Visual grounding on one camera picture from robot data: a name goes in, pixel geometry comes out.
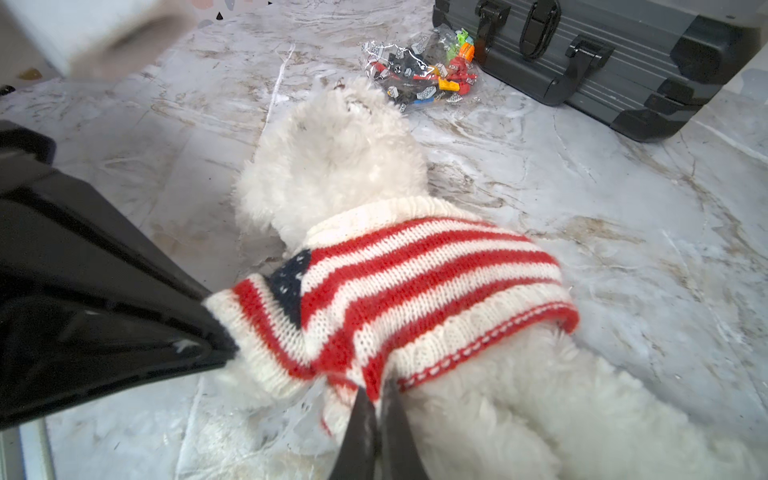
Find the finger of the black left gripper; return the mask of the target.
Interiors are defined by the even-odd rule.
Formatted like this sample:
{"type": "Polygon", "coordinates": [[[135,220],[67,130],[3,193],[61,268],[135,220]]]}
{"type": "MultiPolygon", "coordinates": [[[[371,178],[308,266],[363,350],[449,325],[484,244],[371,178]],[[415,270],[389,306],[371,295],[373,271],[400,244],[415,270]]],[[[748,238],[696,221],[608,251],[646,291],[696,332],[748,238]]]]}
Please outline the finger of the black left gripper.
{"type": "Polygon", "coordinates": [[[208,291],[85,181],[52,167],[1,199],[1,271],[148,312],[198,312],[208,291]]]}
{"type": "Polygon", "coordinates": [[[43,293],[1,305],[1,426],[224,366],[232,337],[200,305],[142,308],[43,293]]]}

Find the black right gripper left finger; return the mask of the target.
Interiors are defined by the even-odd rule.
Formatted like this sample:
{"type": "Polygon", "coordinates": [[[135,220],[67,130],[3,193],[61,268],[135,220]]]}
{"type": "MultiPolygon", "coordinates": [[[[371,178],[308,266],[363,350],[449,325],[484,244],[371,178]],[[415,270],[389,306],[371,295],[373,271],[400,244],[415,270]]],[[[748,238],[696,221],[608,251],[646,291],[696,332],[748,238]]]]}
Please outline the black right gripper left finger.
{"type": "Polygon", "coordinates": [[[346,433],[329,480],[373,480],[377,458],[377,418],[364,389],[356,395],[346,433]]]}

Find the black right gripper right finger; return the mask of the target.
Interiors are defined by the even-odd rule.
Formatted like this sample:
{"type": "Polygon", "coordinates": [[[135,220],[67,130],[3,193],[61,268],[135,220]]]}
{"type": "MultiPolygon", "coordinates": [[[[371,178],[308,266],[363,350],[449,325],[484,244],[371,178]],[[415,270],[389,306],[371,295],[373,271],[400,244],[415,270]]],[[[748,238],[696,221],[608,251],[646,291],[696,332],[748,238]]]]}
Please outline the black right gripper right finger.
{"type": "Polygon", "coordinates": [[[379,433],[383,479],[429,479],[394,380],[388,380],[382,391],[379,433]]]}

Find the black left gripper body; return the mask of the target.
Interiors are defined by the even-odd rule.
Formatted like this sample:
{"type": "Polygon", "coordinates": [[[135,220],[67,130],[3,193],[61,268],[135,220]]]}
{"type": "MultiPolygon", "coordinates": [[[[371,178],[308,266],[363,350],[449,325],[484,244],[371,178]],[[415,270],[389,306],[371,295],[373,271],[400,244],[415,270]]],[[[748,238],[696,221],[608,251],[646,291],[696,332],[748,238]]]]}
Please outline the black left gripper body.
{"type": "Polygon", "coordinates": [[[56,142],[50,137],[8,120],[1,121],[1,199],[25,200],[28,184],[52,171],[56,142]]]}

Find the red white striped knitted sweater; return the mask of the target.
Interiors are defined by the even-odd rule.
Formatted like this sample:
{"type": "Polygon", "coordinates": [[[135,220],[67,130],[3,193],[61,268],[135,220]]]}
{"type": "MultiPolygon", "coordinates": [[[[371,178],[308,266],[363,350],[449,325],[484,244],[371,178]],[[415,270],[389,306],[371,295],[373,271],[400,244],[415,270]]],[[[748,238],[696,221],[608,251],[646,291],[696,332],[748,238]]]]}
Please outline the red white striped knitted sweater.
{"type": "Polygon", "coordinates": [[[539,322],[579,316],[557,261],[522,234],[434,197],[382,200],[312,227],[268,276],[205,300],[255,383],[282,399],[324,379],[342,437],[356,394],[408,390],[539,322]]]}

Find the white teddy bear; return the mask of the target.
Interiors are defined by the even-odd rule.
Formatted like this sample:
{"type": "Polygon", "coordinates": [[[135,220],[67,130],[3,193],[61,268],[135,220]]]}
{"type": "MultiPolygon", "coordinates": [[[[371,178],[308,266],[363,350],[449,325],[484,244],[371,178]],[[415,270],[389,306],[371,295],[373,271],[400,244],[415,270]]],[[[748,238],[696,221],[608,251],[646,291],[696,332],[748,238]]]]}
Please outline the white teddy bear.
{"type": "Polygon", "coordinates": [[[295,105],[234,185],[244,236],[275,231],[273,273],[205,300],[231,372],[275,403],[326,384],[353,402],[395,383],[434,479],[763,479],[766,456],[714,433],[572,339],[557,261],[429,193],[402,114],[365,80],[295,105]]]}

